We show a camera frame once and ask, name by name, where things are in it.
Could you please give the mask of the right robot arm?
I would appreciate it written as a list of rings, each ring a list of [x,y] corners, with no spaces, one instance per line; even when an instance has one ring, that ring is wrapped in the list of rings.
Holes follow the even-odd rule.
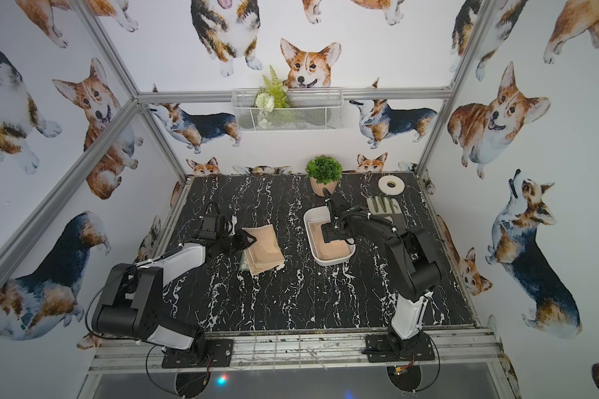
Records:
[[[408,229],[401,213],[374,214],[351,206],[343,196],[323,190],[330,221],[321,227],[324,242],[366,239],[388,265],[398,303],[389,333],[401,342],[419,335],[425,309],[441,281],[432,239],[423,229]]]

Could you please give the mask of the green bordered white paper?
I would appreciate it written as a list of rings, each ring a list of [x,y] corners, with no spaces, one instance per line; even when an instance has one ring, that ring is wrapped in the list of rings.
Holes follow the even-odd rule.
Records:
[[[248,259],[248,255],[246,254],[246,251],[243,251],[241,253],[241,261],[240,261],[239,271],[240,272],[250,272],[251,271],[251,263]]]

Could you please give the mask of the white storage box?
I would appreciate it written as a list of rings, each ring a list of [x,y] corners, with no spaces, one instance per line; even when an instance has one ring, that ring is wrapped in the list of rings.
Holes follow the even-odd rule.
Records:
[[[304,227],[309,240],[310,252],[317,264],[329,267],[348,262],[356,246],[339,239],[332,228],[329,209],[326,206],[308,209],[304,213]]]

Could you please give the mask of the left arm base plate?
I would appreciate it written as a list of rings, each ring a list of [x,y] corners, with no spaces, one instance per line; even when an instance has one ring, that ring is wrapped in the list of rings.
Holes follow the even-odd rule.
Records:
[[[235,341],[232,339],[199,340],[186,350],[167,348],[161,367],[182,369],[191,367],[229,367]]]

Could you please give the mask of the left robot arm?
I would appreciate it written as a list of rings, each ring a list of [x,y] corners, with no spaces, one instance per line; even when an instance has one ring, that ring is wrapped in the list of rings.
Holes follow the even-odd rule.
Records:
[[[133,339],[180,351],[204,347],[204,332],[161,310],[163,289],[193,269],[257,242],[236,217],[207,214],[195,220],[191,238],[176,249],[136,264],[114,266],[99,294],[91,331],[104,339]]]

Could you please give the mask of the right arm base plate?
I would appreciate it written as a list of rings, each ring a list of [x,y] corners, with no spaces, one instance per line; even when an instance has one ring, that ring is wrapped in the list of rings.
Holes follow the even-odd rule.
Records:
[[[410,339],[400,339],[395,333],[367,335],[362,354],[371,363],[434,361],[436,350],[433,341],[425,332]]]

